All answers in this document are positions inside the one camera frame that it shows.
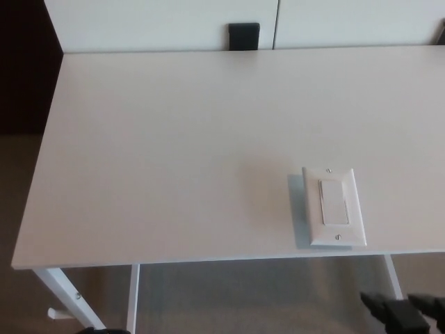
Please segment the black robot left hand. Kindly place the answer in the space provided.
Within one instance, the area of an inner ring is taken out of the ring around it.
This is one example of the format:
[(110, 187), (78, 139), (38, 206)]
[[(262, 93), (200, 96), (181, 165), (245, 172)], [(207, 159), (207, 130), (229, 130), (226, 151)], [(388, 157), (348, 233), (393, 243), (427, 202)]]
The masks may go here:
[(131, 334), (124, 329), (87, 327), (75, 334)]

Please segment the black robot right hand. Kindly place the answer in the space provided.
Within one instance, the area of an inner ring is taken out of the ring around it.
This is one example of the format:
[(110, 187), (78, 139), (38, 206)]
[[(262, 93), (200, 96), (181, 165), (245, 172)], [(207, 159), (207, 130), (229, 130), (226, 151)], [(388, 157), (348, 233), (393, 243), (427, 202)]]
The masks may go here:
[(361, 292), (364, 306), (385, 327), (386, 333), (429, 333), (428, 317), (444, 333), (444, 297), (408, 294), (407, 299), (391, 299), (384, 294)]

